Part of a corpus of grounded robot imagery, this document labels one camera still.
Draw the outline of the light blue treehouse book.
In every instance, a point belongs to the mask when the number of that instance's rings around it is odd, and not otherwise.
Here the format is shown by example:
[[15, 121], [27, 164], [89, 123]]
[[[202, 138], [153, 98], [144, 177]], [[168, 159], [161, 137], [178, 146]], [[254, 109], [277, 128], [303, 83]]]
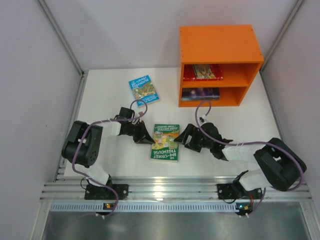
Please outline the light blue treehouse book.
[[149, 75], [145, 75], [128, 82], [138, 108], [160, 100], [159, 94]]

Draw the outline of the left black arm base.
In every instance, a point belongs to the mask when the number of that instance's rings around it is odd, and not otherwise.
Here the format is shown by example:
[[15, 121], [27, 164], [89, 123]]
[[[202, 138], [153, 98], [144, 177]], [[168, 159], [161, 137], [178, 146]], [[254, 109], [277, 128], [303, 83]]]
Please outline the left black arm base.
[[[110, 178], [106, 185], [117, 193], [119, 200], [124, 200], [128, 196], [128, 184], [115, 184]], [[93, 185], [89, 183], [85, 177], [81, 179], [80, 187], [85, 190], [85, 200], [116, 200], [116, 195], [111, 190], [102, 186]]]

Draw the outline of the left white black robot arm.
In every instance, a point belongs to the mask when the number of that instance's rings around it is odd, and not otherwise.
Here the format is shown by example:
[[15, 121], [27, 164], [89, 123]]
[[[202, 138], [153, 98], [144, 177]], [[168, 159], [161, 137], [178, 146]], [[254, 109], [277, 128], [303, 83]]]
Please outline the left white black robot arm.
[[114, 118], [88, 124], [76, 120], [64, 141], [61, 155], [72, 170], [97, 187], [112, 186], [112, 178], [97, 162], [103, 134], [107, 137], [130, 136], [136, 144], [152, 145], [155, 141], [146, 125], [131, 108], [121, 107]]

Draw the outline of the green treehouse book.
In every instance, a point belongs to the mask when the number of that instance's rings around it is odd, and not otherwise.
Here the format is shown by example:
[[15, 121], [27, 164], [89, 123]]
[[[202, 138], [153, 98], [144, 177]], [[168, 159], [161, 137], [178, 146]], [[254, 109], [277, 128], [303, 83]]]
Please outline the green treehouse book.
[[179, 144], [175, 139], [180, 135], [179, 124], [156, 123], [153, 127], [150, 159], [161, 162], [178, 162]]

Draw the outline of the teal ocean cover book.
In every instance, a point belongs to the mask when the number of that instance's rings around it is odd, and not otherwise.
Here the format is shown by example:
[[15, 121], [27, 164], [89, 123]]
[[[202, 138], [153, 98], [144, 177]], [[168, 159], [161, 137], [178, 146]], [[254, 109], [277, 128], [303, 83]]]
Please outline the teal ocean cover book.
[[182, 97], [181, 98], [181, 101], [183, 102], [189, 102], [189, 101], [205, 101], [205, 100], [208, 100], [208, 101], [218, 101], [220, 100], [220, 97], [201, 97], [201, 98], [192, 98], [192, 97]]

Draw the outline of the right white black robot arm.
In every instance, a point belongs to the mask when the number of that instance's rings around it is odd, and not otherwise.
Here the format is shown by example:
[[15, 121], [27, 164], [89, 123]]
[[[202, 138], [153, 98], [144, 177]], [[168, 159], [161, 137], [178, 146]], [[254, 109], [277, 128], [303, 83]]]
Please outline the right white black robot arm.
[[174, 142], [198, 153], [208, 149], [218, 160], [257, 164], [258, 169], [245, 170], [233, 180], [232, 187], [240, 194], [268, 187], [287, 192], [307, 170], [306, 164], [279, 138], [273, 137], [253, 151], [244, 143], [223, 138], [211, 122], [200, 127], [188, 124]]

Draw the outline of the red treehouse book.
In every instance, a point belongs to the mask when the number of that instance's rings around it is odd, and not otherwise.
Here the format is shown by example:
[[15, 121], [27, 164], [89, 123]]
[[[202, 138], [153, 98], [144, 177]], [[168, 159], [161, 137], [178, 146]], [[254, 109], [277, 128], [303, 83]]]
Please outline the red treehouse book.
[[183, 70], [184, 81], [222, 81], [220, 64], [186, 64]]

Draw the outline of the dark purple galaxy book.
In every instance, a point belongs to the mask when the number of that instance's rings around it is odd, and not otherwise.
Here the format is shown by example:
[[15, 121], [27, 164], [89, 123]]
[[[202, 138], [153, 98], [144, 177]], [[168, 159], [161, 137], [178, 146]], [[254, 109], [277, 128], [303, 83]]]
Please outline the dark purple galaxy book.
[[182, 98], [213, 98], [220, 97], [220, 90], [216, 87], [183, 88]]

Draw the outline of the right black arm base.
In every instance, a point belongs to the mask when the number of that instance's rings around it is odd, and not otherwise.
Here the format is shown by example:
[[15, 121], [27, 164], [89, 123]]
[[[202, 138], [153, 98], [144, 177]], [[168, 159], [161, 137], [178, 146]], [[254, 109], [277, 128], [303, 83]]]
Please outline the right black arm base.
[[232, 183], [219, 183], [217, 184], [218, 199], [231, 204], [236, 200], [256, 200], [261, 199], [263, 191], [261, 188], [254, 190], [245, 190], [240, 184], [240, 177], [242, 177], [247, 171], [238, 175]]

